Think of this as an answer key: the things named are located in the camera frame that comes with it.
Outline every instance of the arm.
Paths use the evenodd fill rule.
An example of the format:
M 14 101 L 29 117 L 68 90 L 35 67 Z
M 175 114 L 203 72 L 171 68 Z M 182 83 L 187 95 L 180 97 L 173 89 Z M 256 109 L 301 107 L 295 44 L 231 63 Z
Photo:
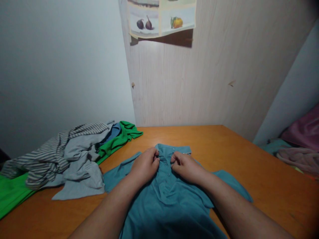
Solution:
M 171 162 L 174 163 L 173 171 L 206 191 L 233 238 L 293 238 L 227 183 L 197 164 L 190 155 L 175 152 Z
M 70 235 L 73 238 L 119 238 L 135 194 L 152 179 L 160 161 L 150 148 L 134 162 L 131 172 L 103 199 L 97 208 Z

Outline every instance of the striped shirt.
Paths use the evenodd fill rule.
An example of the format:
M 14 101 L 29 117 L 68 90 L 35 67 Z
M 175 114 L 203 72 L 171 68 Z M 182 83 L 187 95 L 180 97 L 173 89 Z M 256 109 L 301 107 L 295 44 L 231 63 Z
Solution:
M 106 124 L 96 122 L 62 131 L 31 153 L 6 161 L 0 174 L 13 179 L 28 171 L 26 186 L 36 191 L 69 167 L 69 162 L 64 158 L 64 149 L 70 139 L 99 134 L 106 129 L 109 129 Z

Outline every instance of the forearm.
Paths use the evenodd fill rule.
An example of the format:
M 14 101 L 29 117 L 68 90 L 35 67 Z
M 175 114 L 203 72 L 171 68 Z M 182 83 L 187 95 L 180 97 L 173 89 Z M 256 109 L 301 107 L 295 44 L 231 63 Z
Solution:
M 292 238 L 276 222 L 210 172 L 203 173 L 198 185 L 214 202 L 233 238 Z
M 134 177 L 127 175 L 80 224 L 70 238 L 118 239 L 131 201 L 141 186 Z

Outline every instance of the pink cloth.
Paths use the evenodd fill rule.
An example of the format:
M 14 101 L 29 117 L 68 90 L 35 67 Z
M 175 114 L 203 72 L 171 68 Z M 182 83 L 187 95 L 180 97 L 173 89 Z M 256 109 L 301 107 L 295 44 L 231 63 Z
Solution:
M 319 104 L 304 117 L 295 121 L 281 138 L 319 152 Z
M 319 153 L 306 148 L 280 149 L 277 158 L 301 171 L 319 176 Z

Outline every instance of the wooden table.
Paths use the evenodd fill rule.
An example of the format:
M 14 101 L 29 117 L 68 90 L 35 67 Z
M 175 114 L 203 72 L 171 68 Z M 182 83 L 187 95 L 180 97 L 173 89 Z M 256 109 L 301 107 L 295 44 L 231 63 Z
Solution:
M 311 238 L 319 225 L 319 185 L 228 128 L 182 126 L 138 128 L 144 135 L 104 161 L 105 173 L 157 143 L 189 145 L 209 171 L 224 169 L 251 194 L 254 205 L 296 238 Z M 106 196 L 52 201 L 62 187 L 34 194 L 0 221 L 1 238 L 66 238 Z M 211 217 L 224 231 L 213 211 Z

